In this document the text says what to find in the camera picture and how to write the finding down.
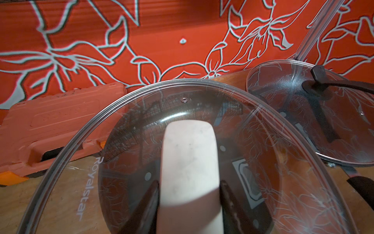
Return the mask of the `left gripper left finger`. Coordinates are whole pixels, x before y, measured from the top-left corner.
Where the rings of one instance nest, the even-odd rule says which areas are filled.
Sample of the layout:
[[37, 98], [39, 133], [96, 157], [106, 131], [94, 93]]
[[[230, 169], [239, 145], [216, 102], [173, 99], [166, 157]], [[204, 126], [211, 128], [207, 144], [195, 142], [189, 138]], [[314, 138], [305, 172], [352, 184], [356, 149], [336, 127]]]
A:
[[152, 182], [128, 221], [118, 234], [155, 234], [159, 206], [159, 181]]

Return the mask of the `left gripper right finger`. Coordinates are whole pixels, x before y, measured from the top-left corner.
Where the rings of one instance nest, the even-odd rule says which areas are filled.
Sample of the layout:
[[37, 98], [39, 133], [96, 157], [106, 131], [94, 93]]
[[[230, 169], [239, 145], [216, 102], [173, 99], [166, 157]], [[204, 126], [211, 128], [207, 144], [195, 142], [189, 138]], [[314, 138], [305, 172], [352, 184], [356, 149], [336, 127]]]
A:
[[257, 229], [243, 210], [225, 180], [220, 181], [220, 204], [223, 209], [224, 234], [256, 234]]

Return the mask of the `glass lid with white handle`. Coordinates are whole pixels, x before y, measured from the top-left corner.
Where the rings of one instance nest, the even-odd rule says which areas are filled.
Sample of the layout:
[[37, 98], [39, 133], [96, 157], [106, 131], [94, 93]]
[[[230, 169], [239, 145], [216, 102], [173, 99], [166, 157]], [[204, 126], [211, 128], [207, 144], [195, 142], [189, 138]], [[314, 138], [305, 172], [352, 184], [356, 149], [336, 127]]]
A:
[[[160, 82], [96, 114], [47, 170], [19, 234], [113, 234], [100, 205], [99, 169], [112, 130], [129, 104], [189, 94], [228, 96], [248, 105], [241, 118], [245, 158], [274, 228], [269, 234], [355, 234], [356, 226], [315, 151], [281, 114], [241, 89], [207, 80]], [[156, 234], [224, 234], [217, 139], [212, 124], [179, 120], [165, 129]]]

